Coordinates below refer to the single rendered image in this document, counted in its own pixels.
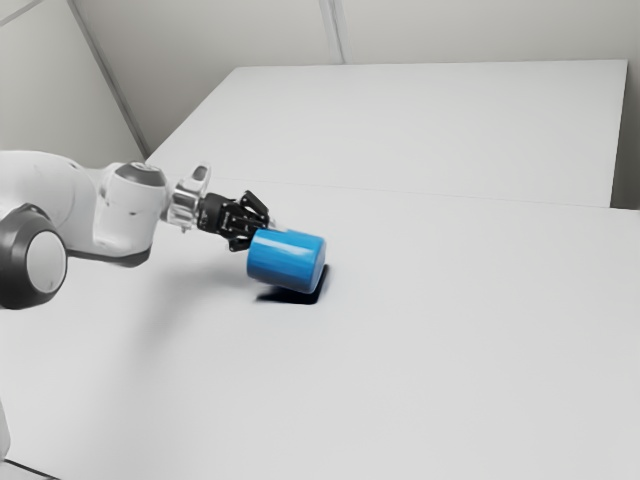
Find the blue mug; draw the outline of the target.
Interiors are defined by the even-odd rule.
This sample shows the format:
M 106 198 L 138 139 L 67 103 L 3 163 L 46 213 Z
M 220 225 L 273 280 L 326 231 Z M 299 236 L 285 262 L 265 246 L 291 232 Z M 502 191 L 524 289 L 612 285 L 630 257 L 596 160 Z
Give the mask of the blue mug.
M 251 241 L 247 275 L 257 281 L 310 294 L 325 264 L 324 238 L 295 230 L 258 230 Z

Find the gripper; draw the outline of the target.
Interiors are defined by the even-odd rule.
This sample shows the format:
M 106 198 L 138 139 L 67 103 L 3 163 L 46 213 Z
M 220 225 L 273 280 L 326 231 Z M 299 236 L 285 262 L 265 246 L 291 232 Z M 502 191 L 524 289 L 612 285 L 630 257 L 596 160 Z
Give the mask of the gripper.
M 229 207 L 234 203 L 234 200 L 222 195 L 207 193 L 200 200 L 196 226 L 207 233 L 223 235 L 228 242 L 229 250 L 239 252 L 249 249 L 256 225 L 247 218 L 229 217 L 226 220 Z M 266 204 L 250 190 L 246 190 L 236 203 L 246 215 L 258 221 L 261 228 L 288 231 L 287 226 L 278 221 Z

